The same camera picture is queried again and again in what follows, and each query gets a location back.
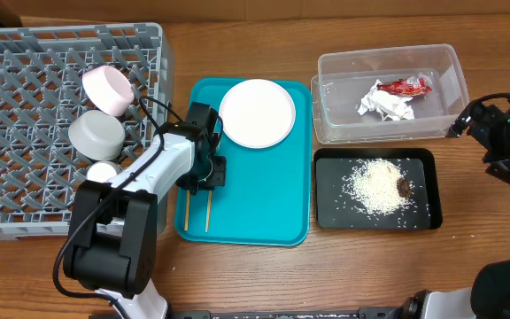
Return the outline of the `small white cup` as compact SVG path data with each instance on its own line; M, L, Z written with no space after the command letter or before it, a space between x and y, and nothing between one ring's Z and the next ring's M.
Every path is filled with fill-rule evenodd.
M121 167L118 164L111 161L98 161L88 168L86 179L97 183L104 183L120 172Z

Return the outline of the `grey-white bowl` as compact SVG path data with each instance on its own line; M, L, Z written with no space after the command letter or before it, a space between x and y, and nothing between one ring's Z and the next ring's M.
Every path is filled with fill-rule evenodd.
M82 155L93 160L113 160L121 153L125 130L115 117L90 110L69 126L68 137Z

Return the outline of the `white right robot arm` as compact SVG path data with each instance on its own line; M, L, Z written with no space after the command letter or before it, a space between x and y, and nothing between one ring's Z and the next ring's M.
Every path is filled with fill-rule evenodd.
M471 101L450 126L448 137L472 136L487 152L486 173L510 185L510 93ZM388 318L510 318L510 260L489 264L478 273L463 296L417 292Z

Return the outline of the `white round plate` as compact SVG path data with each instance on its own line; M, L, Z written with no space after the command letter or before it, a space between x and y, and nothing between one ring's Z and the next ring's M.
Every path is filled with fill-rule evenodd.
M234 143L263 149L280 143L296 121L293 98L276 82L250 79L233 86L220 102L223 130Z

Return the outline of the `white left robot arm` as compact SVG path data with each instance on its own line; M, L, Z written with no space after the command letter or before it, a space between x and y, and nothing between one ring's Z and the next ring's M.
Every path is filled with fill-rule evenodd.
M226 160L216 153L222 136L218 112L193 102L186 117L155 127L131 166L105 183L83 182L53 266L55 288L106 300L121 318L166 317L169 304L151 280L166 221L159 204L173 186L189 195L224 186Z

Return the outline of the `wooden chopstick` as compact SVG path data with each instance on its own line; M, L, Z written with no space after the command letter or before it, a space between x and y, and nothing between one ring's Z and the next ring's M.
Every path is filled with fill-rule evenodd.
M206 217L205 217L205 232L206 233L209 231L209 226L210 226L212 200L213 200L213 191L208 191L207 205L206 205Z
M188 230L189 230L189 210L190 210L190 192L187 191L186 206L185 206L185 222L184 222L184 231L186 231L186 232L188 232Z

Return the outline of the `pink bowl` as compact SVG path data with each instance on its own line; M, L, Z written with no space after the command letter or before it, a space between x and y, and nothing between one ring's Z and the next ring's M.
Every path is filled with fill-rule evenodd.
M86 72L82 87L95 107L114 117L122 116L135 98L128 78L113 66Z

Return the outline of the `brown food scrap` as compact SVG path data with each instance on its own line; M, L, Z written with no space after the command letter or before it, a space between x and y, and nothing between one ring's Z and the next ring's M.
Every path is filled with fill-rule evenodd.
M411 183L405 178L399 178L397 180L398 195L401 198L407 198L413 194L411 189Z

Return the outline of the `red snack wrapper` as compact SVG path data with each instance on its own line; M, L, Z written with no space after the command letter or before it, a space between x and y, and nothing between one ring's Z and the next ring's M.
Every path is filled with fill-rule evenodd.
M432 91L432 88L423 78L414 76L399 79L395 82L377 84L376 88L400 97L417 97Z

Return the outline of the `white napkin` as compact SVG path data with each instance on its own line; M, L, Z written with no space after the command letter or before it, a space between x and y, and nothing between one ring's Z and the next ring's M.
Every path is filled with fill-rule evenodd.
M413 98L392 95L378 89L379 84L381 82L376 80L369 92L360 100L358 114L377 112L383 121L387 119L392 121L413 120L415 118L413 108L408 104Z

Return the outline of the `pile of rice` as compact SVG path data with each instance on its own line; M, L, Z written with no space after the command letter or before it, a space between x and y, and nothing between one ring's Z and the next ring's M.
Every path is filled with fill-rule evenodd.
M334 211L364 214L376 220L405 212L418 213L428 204L423 164L412 158L344 159L349 167L342 170L340 191L334 198ZM398 195L397 180L411 183L413 194Z

